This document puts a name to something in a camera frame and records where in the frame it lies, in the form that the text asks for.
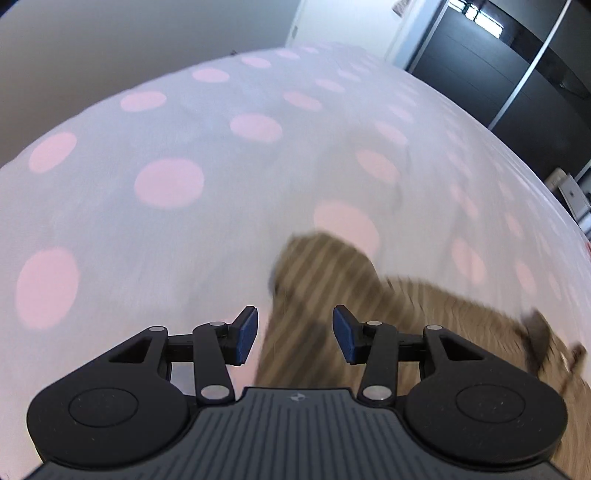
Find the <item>bed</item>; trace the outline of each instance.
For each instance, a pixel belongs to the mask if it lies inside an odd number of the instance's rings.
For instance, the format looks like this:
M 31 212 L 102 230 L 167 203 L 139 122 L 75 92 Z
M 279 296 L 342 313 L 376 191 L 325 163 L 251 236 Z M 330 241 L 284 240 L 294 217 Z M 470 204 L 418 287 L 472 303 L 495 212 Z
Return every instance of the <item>bed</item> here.
M 364 50 L 315 44 L 200 64 L 54 128 L 0 170 L 0 477 L 39 459 L 43 387 L 152 325 L 259 308 L 295 233 L 588 345 L 586 238 L 532 171 L 444 96 Z M 190 392 L 190 370 L 173 383 Z M 587 369 L 585 377 L 590 378 Z

